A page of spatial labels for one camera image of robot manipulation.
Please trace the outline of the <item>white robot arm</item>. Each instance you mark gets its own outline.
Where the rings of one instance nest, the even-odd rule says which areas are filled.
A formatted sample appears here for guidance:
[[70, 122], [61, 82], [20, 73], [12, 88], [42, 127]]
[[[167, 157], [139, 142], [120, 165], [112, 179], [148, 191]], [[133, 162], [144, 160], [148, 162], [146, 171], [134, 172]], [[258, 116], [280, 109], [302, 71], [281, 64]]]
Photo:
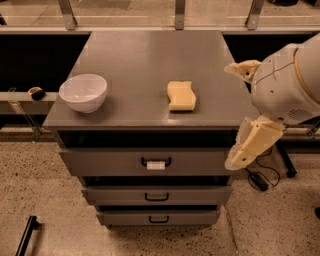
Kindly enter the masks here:
[[289, 125], [320, 116], [320, 34], [288, 44], [263, 61], [231, 63], [224, 71], [251, 86], [259, 117], [243, 120], [225, 161], [228, 170], [247, 167], [271, 148]]

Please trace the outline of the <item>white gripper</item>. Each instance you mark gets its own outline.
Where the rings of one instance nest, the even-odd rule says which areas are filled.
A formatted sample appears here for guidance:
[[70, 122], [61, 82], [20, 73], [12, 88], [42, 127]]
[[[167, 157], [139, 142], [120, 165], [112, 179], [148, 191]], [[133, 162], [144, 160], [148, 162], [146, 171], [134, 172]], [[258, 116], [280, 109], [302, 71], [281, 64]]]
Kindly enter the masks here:
[[271, 148], [284, 133], [283, 123], [296, 125], [320, 116], [319, 44], [289, 44], [262, 63], [231, 63], [224, 71], [252, 83], [252, 103], [262, 114], [242, 121], [224, 163], [227, 170], [246, 168]]

